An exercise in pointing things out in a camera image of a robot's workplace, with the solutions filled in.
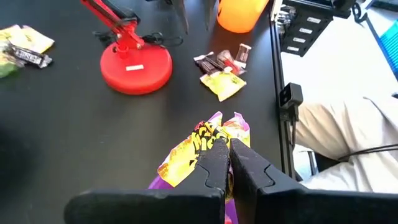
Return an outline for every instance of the red lamp arm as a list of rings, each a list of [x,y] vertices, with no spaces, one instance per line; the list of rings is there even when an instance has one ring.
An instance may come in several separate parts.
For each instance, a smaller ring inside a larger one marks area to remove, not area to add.
[[[123,21],[101,0],[81,0],[81,3],[91,10],[117,36],[117,51],[140,49],[145,42],[136,33],[136,20]]]

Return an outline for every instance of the candy pile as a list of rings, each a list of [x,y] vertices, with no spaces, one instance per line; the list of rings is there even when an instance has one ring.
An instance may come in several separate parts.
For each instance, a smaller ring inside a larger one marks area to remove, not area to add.
[[[200,81],[218,96],[220,102],[246,85],[246,82],[238,76],[246,72],[246,61],[250,50],[250,46],[241,44],[236,59],[231,56],[229,50],[223,50],[216,57],[210,52],[193,58],[204,73]]]
[[[54,43],[29,26],[13,25],[0,30],[0,78],[25,64],[46,67],[52,59],[43,54]]]

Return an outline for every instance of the orange container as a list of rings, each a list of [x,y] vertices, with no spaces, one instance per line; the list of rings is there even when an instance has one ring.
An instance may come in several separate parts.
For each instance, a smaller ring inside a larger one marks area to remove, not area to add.
[[[231,32],[249,32],[267,3],[268,0],[220,0],[217,21]]]

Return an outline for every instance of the yellow candy wrapper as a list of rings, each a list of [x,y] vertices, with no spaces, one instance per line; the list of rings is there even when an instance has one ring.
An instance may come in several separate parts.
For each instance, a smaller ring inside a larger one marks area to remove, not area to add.
[[[53,39],[44,36],[29,26],[23,25],[22,31],[30,42],[29,50],[42,54],[54,44]]]
[[[21,28],[19,25],[0,30],[0,42],[7,43],[9,41],[18,47],[33,50],[37,53],[45,52],[54,43],[54,40],[35,29],[29,26]]]
[[[200,81],[218,96],[220,102],[234,95],[246,82],[231,72],[216,72],[203,75]]]
[[[30,47],[30,43],[19,25],[0,30],[0,42],[7,44],[9,41],[18,47],[26,49]]]
[[[194,169],[197,157],[202,151],[211,150],[215,139],[225,139],[227,146],[231,138],[238,138],[250,145],[249,125],[239,113],[221,126],[223,114],[217,112],[208,121],[201,121],[192,134],[175,146],[163,164],[157,169],[160,177],[175,187],[183,181]]]

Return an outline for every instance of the black table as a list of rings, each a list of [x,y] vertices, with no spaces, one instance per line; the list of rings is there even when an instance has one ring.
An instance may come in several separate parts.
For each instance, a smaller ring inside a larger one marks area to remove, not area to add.
[[[183,34],[164,2],[119,3],[141,17],[140,35]],[[72,195],[92,188],[146,188],[171,148],[217,111],[223,121],[242,113],[252,148],[292,175],[287,127],[275,107],[283,77],[268,10],[250,34],[238,35],[217,23],[206,31],[201,2],[187,0],[186,6],[190,33],[170,49],[172,78],[153,94],[127,96],[103,81],[103,48],[91,31],[106,28],[79,1],[2,4],[0,27],[26,24],[53,38],[48,53],[55,63],[0,80],[0,223],[62,223]],[[220,103],[200,83],[192,58],[223,49],[235,55],[240,43],[252,46],[242,76],[248,84]]]

